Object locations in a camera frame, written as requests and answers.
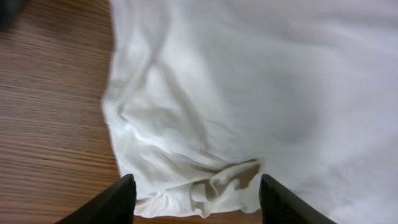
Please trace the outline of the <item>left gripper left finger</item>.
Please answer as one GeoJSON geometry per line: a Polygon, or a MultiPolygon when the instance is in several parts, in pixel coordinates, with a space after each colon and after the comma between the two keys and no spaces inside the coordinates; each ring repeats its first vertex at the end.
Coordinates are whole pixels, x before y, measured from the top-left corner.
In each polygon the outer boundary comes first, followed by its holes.
{"type": "Polygon", "coordinates": [[[56,224],[133,224],[135,205],[136,182],[127,174],[56,224]]]}

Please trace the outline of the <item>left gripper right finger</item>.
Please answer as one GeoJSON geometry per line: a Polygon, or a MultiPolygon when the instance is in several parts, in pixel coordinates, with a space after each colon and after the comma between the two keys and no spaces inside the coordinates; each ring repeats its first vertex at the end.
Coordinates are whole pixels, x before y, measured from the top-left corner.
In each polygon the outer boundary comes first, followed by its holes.
{"type": "Polygon", "coordinates": [[[268,174],[261,177],[263,224],[335,224],[268,174]]]}

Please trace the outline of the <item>white t-shirt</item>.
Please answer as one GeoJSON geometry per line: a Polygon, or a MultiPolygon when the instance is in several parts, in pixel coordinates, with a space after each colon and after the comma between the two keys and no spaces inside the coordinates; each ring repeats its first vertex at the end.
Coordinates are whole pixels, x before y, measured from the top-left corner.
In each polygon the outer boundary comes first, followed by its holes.
{"type": "Polygon", "coordinates": [[[252,213],[269,174],[334,222],[397,222],[396,1],[110,5],[103,113],[136,215],[252,213]]]}

